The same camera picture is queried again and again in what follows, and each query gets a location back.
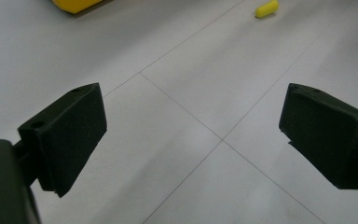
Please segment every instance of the white tile floor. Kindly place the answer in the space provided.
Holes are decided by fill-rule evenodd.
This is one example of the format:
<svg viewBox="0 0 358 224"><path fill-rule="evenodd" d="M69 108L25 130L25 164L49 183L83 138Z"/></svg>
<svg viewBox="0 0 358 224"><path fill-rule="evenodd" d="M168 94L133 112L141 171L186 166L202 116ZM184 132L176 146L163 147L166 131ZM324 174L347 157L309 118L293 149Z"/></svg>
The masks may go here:
<svg viewBox="0 0 358 224"><path fill-rule="evenodd" d="M100 82L108 132L44 223L358 224L278 129L290 82L358 107L358 0L115 0L73 17L0 1L0 138Z"/></svg>

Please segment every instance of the yellow toy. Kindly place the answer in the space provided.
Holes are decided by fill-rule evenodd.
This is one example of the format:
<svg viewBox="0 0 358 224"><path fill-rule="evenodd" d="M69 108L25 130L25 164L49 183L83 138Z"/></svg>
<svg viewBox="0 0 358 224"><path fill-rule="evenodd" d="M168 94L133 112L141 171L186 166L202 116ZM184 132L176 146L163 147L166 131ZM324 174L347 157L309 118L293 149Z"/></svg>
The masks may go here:
<svg viewBox="0 0 358 224"><path fill-rule="evenodd" d="M76 14L88 7L91 7L102 0L53 0L53 3L60 9Z"/></svg>
<svg viewBox="0 0 358 224"><path fill-rule="evenodd" d="M263 18L271 13L274 13L278 10L279 3L277 0L271 0L268 3L264 4L261 7L258 7L255 10L255 16L260 19Z"/></svg>

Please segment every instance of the screw hole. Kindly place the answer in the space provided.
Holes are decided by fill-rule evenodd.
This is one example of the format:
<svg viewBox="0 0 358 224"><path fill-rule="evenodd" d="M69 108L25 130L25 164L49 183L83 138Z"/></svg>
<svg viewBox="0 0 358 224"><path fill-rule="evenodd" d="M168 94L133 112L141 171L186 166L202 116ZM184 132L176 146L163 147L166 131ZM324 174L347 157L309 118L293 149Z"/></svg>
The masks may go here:
<svg viewBox="0 0 358 224"><path fill-rule="evenodd" d="M43 121L38 121L38 122L35 122L31 125L32 128L40 128L42 127L43 125L45 124L45 122Z"/></svg>

